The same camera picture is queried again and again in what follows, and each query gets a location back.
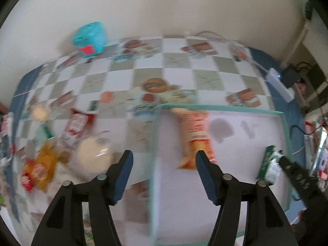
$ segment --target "red label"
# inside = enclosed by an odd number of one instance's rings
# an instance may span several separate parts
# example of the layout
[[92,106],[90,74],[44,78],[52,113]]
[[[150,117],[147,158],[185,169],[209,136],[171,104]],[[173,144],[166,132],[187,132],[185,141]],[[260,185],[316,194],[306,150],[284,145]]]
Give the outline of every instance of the red label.
[[21,184],[28,193],[31,193],[33,183],[30,178],[30,175],[25,170],[22,171]]
[[186,124],[188,125],[188,132],[199,132],[206,130],[205,124],[207,116],[202,113],[192,113],[187,115]]
[[83,130],[88,123],[88,116],[85,114],[75,113],[68,121],[62,138],[66,144],[73,147],[77,139],[83,134]]
[[94,50],[94,48],[93,48],[92,45],[87,45],[87,46],[81,47],[81,48],[80,48],[80,51],[81,51],[84,55],[89,55],[89,54],[94,54],[94,53],[95,53],[95,50]]

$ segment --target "red snack package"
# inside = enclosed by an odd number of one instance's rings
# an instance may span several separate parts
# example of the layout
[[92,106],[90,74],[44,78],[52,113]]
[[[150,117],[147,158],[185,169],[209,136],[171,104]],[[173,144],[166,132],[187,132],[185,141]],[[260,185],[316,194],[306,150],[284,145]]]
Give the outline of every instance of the red snack package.
[[85,114],[73,108],[71,111],[72,116],[68,121],[60,140],[69,148],[74,148],[83,135],[83,132],[92,125],[95,115]]
[[178,116],[179,121],[182,148],[179,168],[195,170],[195,156],[199,150],[204,150],[209,161],[215,164],[211,140],[207,136],[208,113],[185,108],[172,108],[171,111]]
[[25,165],[22,168],[21,174],[21,184],[22,187],[28,192],[31,193],[34,187],[32,178],[30,176],[32,166],[34,165],[34,161],[30,159],[25,159]]

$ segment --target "power strip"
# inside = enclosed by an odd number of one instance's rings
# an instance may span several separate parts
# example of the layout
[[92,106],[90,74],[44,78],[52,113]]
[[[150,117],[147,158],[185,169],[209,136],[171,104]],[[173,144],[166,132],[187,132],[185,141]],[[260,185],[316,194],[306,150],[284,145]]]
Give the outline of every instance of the power strip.
[[284,100],[289,103],[295,99],[295,92],[292,88],[286,88],[280,81],[281,75],[274,69],[270,68],[265,79],[279,92]]

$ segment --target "teal box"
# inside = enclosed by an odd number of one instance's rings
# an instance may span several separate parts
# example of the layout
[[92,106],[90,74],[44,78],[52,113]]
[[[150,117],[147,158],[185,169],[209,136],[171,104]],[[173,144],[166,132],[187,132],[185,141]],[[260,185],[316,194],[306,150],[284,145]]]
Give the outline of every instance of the teal box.
[[72,43],[80,50],[82,57],[101,54],[107,39],[100,22],[93,22],[78,29],[72,37]]

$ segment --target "screw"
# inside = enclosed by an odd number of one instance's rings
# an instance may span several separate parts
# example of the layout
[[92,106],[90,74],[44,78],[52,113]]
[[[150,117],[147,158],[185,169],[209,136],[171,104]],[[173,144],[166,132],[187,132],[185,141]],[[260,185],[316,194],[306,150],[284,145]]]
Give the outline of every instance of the screw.
[[224,175],[223,175],[223,178],[224,178],[225,180],[232,180],[232,175],[230,175],[230,174],[224,174]]
[[64,180],[63,183],[62,183],[62,185],[65,186],[65,187],[69,186],[70,184],[71,184],[70,180]]
[[304,187],[303,187],[303,189],[307,189],[308,187],[309,187],[309,185],[310,185],[310,183],[308,182],[308,183],[306,183],[305,185],[304,185]]
[[265,187],[265,186],[266,186],[266,183],[265,183],[263,180],[260,180],[260,181],[258,182],[258,185],[259,185],[260,187]]
[[105,180],[107,178],[107,175],[106,174],[99,174],[98,176],[97,176],[97,179],[98,180]]

